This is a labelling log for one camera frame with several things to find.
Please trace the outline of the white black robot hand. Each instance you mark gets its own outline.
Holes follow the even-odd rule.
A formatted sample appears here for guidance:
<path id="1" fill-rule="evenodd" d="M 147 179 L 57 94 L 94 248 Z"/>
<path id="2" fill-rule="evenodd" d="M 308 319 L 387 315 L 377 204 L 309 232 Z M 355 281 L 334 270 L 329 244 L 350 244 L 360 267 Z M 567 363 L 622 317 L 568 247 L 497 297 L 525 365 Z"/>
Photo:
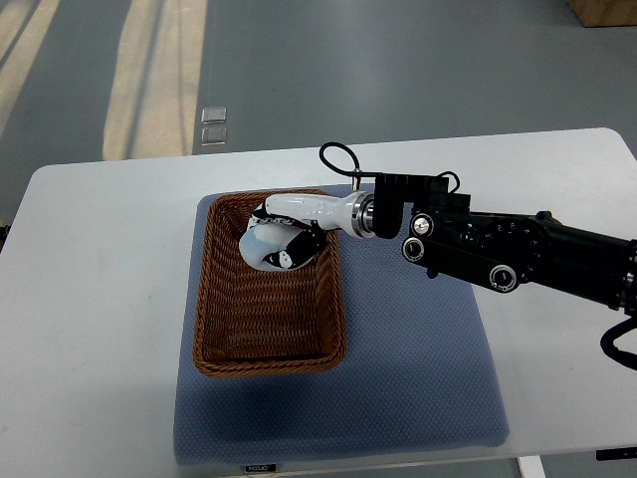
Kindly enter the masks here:
<path id="1" fill-rule="evenodd" d="M 351 237 L 372 238 L 372 216 L 373 195 L 365 191 L 354 191 L 342 198 L 279 193 L 268 196 L 258 205 L 248 220 L 246 231 L 264 223 L 308 230 L 320 246 L 316 256 L 325 247 L 329 231 L 341 230 Z"/>

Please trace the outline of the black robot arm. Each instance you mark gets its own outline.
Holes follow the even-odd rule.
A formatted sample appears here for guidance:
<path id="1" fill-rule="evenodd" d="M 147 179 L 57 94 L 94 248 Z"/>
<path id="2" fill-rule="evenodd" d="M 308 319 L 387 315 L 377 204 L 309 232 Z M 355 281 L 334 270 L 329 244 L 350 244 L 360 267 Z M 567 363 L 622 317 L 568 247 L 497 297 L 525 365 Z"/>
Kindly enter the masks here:
<path id="1" fill-rule="evenodd" d="M 636 243 L 568 227 L 548 211 L 475 212 L 458 176 L 372 172 L 374 191 L 350 213 L 354 229 L 381 239 L 405 230 L 402 256 L 425 268 L 501 294 L 536 283 L 622 310 L 627 318 L 600 339 L 604 354 L 633 369 L 635 354 L 616 342 L 636 329 Z"/>

